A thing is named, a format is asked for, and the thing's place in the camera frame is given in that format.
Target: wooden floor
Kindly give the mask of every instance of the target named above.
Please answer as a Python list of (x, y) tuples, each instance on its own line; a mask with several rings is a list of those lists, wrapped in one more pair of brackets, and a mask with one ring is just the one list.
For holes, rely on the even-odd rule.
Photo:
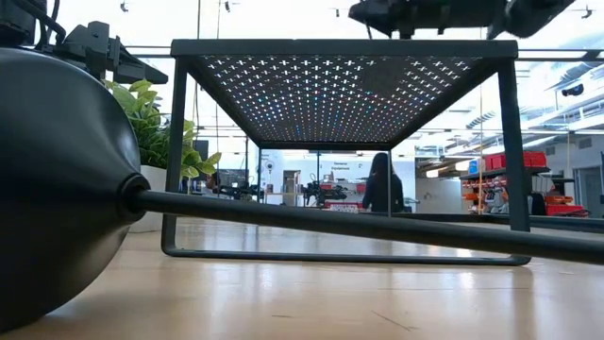
[[(571, 237), (593, 234), (542, 231)], [(180, 219), (180, 247), (384, 255), (484, 255)], [(0, 339), (602, 339), (604, 267), (267, 263), (178, 259), (130, 234), (83, 294)]]

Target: woman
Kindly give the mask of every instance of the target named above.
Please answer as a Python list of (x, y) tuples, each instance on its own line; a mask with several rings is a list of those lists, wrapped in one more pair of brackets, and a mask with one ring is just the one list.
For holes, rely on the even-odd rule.
[(211, 176), (206, 177), (206, 188), (210, 189), (213, 194), (218, 194), (218, 187), (220, 186), (220, 180), (218, 179), (218, 173), (215, 172)]
[[(400, 213), (405, 207), (403, 184), (392, 167), (391, 174), (392, 212)], [(368, 209), (370, 205), (372, 213), (388, 212), (388, 155), (383, 152), (374, 157), (365, 187), (365, 196), (362, 198), (364, 209)]]

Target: black sphere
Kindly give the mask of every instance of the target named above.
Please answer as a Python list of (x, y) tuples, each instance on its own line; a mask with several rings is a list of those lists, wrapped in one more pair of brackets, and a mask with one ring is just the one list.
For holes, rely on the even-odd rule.
[(142, 212), (136, 138), (104, 86), (66, 62), (0, 48), (0, 332), (46, 315), (105, 269)]

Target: white planter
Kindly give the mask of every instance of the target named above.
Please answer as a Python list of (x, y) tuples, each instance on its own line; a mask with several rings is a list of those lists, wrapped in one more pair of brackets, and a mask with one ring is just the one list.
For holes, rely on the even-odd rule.
[[(141, 173), (151, 184), (151, 189), (155, 191), (165, 191), (166, 189), (166, 170), (157, 167), (143, 165)], [(158, 212), (148, 212), (144, 217), (130, 226), (130, 232), (148, 232), (161, 230), (162, 214)]]

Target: hanging wire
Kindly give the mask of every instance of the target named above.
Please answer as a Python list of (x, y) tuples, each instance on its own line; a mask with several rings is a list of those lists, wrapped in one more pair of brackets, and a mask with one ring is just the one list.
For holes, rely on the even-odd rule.
[(571, 173), (572, 173), (572, 171), (570, 168), (570, 125), (569, 125), (568, 131), (566, 133), (566, 174), (565, 174), (565, 177), (568, 179), (569, 176), (571, 176)]
[[(50, 15), (50, 19), (52, 19), (54, 22), (57, 21), (57, 18), (59, 17), (59, 7), (60, 7), (60, 0), (55, 0), (55, 4), (53, 5), (53, 11), (52, 14)], [(50, 27), (48, 27), (46, 29), (46, 36), (50, 37), (50, 34), (52, 33), (52, 29)]]
[[(197, 0), (197, 39), (201, 38), (201, 1)], [(195, 81), (195, 91), (193, 94), (193, 118), (195, 119), (195, 126), (199, 128), (199, 103), (197, 102), (197, 93), (201, 91), (199, 83)], [(195, 140), (198, 140), (197, 131), (195, 132)]]
[[(480, 29), (480, 38), (482, 39), (482, 28)], [(482, 123), (484, 119), (482, 119), (482, 84), (480, 84), (478, 88), (478, 93), (480, 95), (479, 101), (479, 109), (480, 109), (480, 155), (477, 161), (478, 166), (478, 214), (482, 214), (482, 137), (484, 132), (482, 131)]]
[(363, 21), (363, 23), (365, 24), (365, 27), (367, 28), (367, 35), (369, 36), (369, 40), (373, 40), (374, 36), (371, 34), (371, 27), (369, 27), (366, 20)]
[[(216, 18), (216, 40), (220, 39), (220, 14), (222, 12), (223, 2), (218, 0), (218, 17)], [(218, 136), (218, 103), (214, 103), (214, 115), (216, 117), (216, 152), (220, 152), (219, 136)], [(216, 180), (217, 184), (220, 185), (220, 162), (216, 163)]]

